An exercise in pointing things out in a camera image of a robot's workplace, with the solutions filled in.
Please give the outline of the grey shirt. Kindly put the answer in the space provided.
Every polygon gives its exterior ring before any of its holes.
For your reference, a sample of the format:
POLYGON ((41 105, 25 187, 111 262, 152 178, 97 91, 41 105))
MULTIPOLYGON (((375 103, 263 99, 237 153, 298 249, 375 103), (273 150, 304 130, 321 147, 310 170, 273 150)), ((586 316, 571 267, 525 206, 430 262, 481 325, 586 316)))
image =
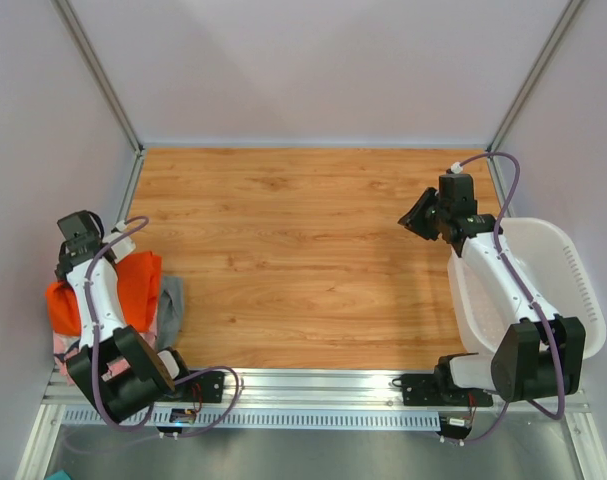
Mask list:
POLYGON ((183 279, 164 275, 161 279, 157 307, 156 349, 158 351, 174 346, 182 328, 184 313, 183 279))

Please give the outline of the orange garment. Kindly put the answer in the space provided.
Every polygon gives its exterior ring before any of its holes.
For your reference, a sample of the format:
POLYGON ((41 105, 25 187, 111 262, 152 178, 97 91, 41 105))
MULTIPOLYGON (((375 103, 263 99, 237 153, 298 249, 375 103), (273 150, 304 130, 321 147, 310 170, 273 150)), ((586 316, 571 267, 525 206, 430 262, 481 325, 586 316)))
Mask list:
MULTIPOLYGON (((162 257, 151 251, 133 253, 116 265, 116 273, 125 321, 139 333, 155 333, 162 257)), ((78 337, 81 319, 72 288, 64 282, 54 282, 48 286, 45 298, 53 331, 78 337)))

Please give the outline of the pink patterned garment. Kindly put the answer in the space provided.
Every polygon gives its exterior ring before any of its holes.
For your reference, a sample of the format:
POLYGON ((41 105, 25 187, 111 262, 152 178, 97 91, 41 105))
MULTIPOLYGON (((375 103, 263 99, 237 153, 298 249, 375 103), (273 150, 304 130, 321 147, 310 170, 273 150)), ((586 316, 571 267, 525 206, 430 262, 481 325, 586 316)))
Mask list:
MULTIPOLYGON (((150 328, 147 331, 141 332, 141 336, 153 350, 156 349, 158 339, 157 318, 153 319, 150 328)), ((66 361, 78 353, 79 340, 79 337, 65 336, 56 332, 53 333, 54 361, 59 368, 60 375, 65 378, 68 385, 74 385, 75 381, 68 372, 66 361)), ((128 367, 129 364, 124 359, 112 362, 109 366, 109 371, 106 374, 103 374, 102 378, 105 380, 112 378, 125 371, 128 367)))

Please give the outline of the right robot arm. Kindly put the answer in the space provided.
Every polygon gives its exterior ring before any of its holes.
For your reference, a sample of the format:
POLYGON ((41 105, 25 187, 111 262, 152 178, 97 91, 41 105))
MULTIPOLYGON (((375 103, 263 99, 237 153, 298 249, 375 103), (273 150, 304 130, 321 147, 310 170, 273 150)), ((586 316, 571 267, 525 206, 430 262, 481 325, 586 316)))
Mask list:
POLYGON ((586 330, 564 317, 517 265, 499 220, 481 214, 474 182, 466 173, 447 172, 427 188, 399 225, 425 239, 447 243, 489 295, 505 329, 490 354, 440 358, 433 390, 439 401, 458 404, 470 389, 486 390, 508 403, 577 392, 586 330))

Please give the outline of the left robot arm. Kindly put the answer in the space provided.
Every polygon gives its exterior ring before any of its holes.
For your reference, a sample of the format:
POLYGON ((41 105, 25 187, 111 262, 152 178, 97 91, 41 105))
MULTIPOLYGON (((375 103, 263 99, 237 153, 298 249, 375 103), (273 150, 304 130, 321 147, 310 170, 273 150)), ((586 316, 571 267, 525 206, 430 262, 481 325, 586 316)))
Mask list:
POLYGON ((126 322, 119 300, 116 264, 130 249, 130 232, 107 236, 97 214, 82 210, 57 221, 64 242, 56 276, 72 288, 80 316, 78 352, 65 361, 67 373, 105 422, 120 424, 166 396, 180 401, 193 378, 181 355, 159 352, 126 322))

